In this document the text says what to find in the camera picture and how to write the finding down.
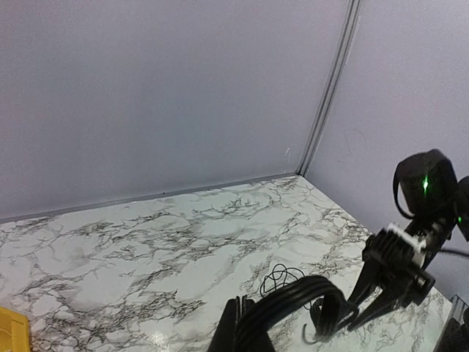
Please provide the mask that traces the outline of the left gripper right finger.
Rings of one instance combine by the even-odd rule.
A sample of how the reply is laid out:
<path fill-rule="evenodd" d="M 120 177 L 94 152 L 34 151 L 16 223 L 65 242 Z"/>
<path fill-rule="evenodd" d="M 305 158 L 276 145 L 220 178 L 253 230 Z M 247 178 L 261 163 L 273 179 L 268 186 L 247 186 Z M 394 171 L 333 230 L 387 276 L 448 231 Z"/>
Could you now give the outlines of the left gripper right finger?
<path fill-rule="evenodd" d="M 468 327 L 451 318 L 440 337 L 434 352 L 468 352 Z"/>

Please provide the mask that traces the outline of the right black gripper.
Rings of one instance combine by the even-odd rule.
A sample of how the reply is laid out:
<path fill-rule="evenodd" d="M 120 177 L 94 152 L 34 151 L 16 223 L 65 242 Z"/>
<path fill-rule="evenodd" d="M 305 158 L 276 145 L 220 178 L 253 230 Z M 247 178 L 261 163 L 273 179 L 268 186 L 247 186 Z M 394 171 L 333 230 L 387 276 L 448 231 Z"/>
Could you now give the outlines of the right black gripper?
<path fill-rule="evenodd" d="M 391 261 L 391 271 L 395 275 L 396 284 L 383 289 L 349 324 L 348 331 L 354 331 L 398 307 L 404 308 L 423 302 L 435 284 L 435 279 L 426 272 L 426 268 L 435 258 L 437 251 L 451 237 L 451 220 L 446 216 L 414 219 L 406 228 L 391 222 L 384 230 L 397 238 L 397 247 L 402 255 L 399 259 Z M 347 300 L 356 307 L 373 294 L 385 269 L 382 257 L 377 252 L 366 252 L 363 255 L 363 267 Z"/>

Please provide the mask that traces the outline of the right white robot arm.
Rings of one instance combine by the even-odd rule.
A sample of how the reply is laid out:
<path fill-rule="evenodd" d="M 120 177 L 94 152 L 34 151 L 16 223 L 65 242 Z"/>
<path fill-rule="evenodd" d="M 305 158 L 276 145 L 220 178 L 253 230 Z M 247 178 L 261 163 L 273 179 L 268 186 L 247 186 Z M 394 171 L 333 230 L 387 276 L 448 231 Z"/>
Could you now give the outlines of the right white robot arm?
<path fill-rule="evenodd" d="M 350 322 L 353 331 L 410 304 L 419 305 L 435 284 L 426 272 L 435 256 L 446 252 L 454 228 L 468 236 L 468 179 L 458 180 L 451 161 L 438 149 L 417 153 L 398 163 L 393 196 L 402 195 L 409 220 L 402 229 L 390 223 L 366 239 L 363 268 L 348 299 L 358 307 L 377 289 L 381 294 Z"/>

